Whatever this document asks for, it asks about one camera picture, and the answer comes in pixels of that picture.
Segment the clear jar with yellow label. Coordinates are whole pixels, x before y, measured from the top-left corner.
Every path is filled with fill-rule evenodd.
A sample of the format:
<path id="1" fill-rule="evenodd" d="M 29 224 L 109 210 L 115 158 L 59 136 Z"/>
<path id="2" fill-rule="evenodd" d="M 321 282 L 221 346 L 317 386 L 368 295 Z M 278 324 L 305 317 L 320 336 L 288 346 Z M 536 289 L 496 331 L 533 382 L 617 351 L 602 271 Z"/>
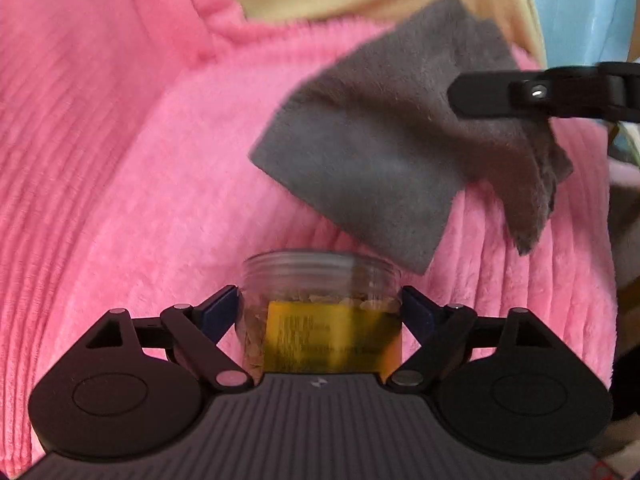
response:
<path id="1" fill-rule="evenodd" d="M 348 252 L 281 250 L 243 266 L 235 333 L 255 378 L 361 374 L 385 378 L 402 357 L 399 272 Z"/>

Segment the grey microfibre cloth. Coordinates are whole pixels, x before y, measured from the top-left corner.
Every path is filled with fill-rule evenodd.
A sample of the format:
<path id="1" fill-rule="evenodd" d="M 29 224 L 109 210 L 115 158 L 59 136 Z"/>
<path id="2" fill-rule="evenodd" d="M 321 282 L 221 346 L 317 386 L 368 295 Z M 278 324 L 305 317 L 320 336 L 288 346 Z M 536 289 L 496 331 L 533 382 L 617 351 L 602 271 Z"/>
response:
<path id="1" fill-rule="evenodd" d="M 298 87 L 250 160 L 416 274 L 430 264 L 457 192 L 486 181 L 527 254 L 572 173 L 566 151 L 546 120 L 460 118 L 447 96 L 465 72 L 514 67 L 494 23 L 461 0 L 435 0 Z"/>

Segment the light blue star curtain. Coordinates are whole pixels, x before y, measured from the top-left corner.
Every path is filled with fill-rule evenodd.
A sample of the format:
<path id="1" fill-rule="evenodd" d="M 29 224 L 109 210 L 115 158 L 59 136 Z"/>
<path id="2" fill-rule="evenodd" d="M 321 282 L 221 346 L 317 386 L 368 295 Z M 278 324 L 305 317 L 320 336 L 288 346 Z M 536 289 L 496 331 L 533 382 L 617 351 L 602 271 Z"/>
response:
<path id="1" fill-rule="evenodd" d="M 637 0 L 534 0 L 550 67 L 623 62 Z"/>

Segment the pink ribbed blanket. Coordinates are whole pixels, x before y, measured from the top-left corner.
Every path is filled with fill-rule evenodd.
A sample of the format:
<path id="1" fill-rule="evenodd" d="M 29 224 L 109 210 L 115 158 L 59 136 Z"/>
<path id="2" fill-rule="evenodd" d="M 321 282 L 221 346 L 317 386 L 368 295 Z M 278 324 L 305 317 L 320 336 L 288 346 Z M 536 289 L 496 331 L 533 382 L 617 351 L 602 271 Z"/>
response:
<path id="1" fill-rule="evenodd" d="M 108 309 L 153 316 L 282 248 L 361 245 L 248 152 L 304 78 L 396 22 L 271 23 L 236 0 L 1 0 L 1 469 L 27 402 Z"/>

